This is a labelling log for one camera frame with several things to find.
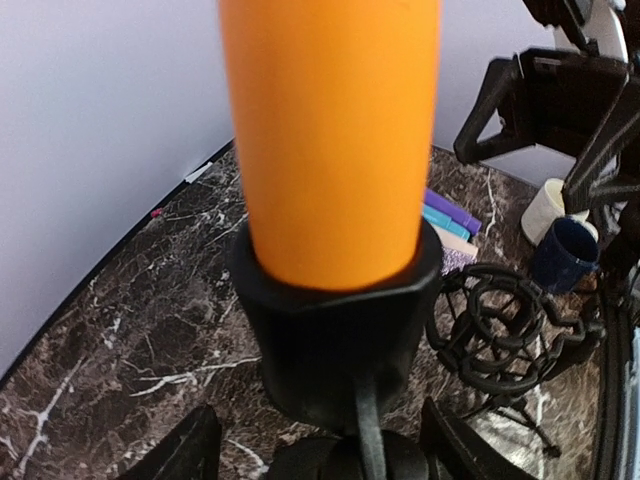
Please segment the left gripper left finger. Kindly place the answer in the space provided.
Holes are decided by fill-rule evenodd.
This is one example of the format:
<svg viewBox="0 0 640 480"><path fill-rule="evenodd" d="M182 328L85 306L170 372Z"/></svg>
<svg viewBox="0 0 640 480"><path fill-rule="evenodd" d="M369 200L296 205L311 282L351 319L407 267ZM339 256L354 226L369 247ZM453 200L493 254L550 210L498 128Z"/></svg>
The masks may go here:
<svg viewBox="0 0 640 480"><path fill-rule="evenodd" d="M222 427L212 406L202 404L117 480L216 480Z"/></svg>

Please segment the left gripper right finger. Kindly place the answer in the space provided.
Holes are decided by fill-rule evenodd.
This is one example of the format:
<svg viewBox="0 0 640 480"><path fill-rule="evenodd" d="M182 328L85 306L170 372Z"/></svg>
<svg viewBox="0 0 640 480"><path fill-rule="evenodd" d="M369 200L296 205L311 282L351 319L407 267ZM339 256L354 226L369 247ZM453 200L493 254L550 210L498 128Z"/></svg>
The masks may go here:
<svg viewBox="0 0 640 480"><path fill-rule="evenodd" d="M534 479L512 464L465 421L427 397L421 410L419 445L430 464L434 479L443 479L441 464L449 479Z"/></svg>

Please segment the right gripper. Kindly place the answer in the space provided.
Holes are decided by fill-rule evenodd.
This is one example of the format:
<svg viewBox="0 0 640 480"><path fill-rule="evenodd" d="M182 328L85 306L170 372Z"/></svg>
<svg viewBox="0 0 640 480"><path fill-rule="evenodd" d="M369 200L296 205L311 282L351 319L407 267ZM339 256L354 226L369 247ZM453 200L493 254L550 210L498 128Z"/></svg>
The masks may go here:
<svg viewBox="0 0 640 480"><path fill-rule="evenodd" d="M494 113L501 131L481 140ZM531 48L489 63L453 147L462 164L535 145L580 154L564 184L565 211L576 213L639 194L639 173L629 164L600 176L638 137L639 78L626 63Z"/></svg>

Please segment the black tripod shock-mount stand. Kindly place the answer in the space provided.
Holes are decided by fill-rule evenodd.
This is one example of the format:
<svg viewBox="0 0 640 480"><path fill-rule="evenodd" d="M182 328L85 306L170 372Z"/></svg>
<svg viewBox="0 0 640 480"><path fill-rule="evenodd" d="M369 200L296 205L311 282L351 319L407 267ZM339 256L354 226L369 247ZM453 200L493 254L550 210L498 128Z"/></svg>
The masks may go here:
<svg viewBox="0 0 640 480"><path fill-rule="evenodd" d="M533 280L491 263L445 274L436 309L425 324L430 347L446 370L484 397L463 417L494 413L534 432L546 456L560 457L528 413L526 396L591 357L606 336L598 310L563 316Z"/></svg>

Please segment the black stand of orange microphone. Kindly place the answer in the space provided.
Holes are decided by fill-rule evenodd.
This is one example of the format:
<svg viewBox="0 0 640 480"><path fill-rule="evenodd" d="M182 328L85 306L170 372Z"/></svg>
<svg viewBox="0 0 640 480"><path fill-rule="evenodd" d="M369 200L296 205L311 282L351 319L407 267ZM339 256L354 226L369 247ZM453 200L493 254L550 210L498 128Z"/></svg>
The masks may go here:
<svg viewBox="0 0 640 480"><path fill-rule="evenodd" d="M425 479L421 448L381 427L405 391L434 316L442 246L423 223L409 265L380 284L328 292L281 283L260 266L247 227L230 256L231 278L262 356L270 402L324 430L279 449L271 479Z"/></svg>

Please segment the purple microphone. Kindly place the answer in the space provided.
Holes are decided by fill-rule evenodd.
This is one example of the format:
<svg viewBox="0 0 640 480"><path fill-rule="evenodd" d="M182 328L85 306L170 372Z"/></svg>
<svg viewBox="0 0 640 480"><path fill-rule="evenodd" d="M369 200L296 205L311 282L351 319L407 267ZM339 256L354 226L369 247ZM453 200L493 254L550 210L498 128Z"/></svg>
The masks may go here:
<svg viewBox="0 0 640 480"><path fill-rule="evenodd" d="M476 235L482 222L462 207L450 202L445 197L437 194L431 189L427 189L424 195L424 203L443 214L448 215L453 221L465 227L472 235Z"/></svg>

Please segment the blue microphone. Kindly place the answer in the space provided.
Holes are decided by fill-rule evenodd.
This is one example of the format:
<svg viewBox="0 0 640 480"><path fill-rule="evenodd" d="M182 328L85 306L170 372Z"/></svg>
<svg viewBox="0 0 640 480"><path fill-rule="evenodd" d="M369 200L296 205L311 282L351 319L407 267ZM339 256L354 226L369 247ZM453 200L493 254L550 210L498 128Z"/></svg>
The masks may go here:
<svg viewBox="0 0 640 480"><path fill-rule="evenodd" d="M438 226L462 239L468 241L471 233L468 229L455 222L449 215L436 210L426 204L422 206L422 216L432 225Z"/></svg>

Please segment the beige microphone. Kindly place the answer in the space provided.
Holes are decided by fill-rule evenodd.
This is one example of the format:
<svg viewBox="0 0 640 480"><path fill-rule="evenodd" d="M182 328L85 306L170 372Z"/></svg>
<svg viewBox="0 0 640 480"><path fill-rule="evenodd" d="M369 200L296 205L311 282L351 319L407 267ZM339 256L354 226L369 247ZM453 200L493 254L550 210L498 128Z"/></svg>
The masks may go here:
<svg viewBox="0 0 640 480"><path fill-rule="evenodd" d="M458 252L464 253L471 257L476 257L478 255L478 247L464 240L462 237L459 237L448 230L442 229L437 225L433 225L434 230L436 231L442 245L450 250L456 250Z"/></svg>

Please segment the glitter silver-head microphone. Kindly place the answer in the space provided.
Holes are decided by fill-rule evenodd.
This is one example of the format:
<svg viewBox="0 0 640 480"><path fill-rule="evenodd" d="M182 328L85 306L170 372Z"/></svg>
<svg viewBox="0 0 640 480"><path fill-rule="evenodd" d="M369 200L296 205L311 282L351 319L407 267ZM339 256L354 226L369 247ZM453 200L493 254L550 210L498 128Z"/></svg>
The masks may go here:
<svg viewBox="0 0 640 480"><path fill-rule="evenodd" d="M474 264L476 262L476 259L476 253L468 253L465 251L444 247L441 274L447 275L451 272L461 270L467 265Z"/></svg>

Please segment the orange microphone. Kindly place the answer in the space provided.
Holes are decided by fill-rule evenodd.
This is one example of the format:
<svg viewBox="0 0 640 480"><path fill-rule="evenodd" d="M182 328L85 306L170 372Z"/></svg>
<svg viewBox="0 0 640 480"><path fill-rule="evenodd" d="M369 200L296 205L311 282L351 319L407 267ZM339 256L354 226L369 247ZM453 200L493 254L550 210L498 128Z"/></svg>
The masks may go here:
<svg viewBox="0 0 640 480"><path fill-rule="evenodd" d="M261 266L360 289L413 258L438 77L436 1L222 1L239 169Z"/></svg>

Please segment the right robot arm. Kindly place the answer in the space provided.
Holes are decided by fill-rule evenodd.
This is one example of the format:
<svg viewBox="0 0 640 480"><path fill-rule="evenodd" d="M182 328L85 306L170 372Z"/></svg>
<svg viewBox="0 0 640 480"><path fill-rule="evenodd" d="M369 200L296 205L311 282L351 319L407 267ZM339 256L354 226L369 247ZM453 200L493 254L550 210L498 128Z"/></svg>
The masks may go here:
<svg viewBox="0 0 640 480"><path fill-rule="evenodd" d="M639 476L639 74L593 53L531 48L495 58L454 142L463 164L529 146L575 164L565 209L589 209L598 223L620 206L597 298L607 337L601 365L595 479Z"/></svg>

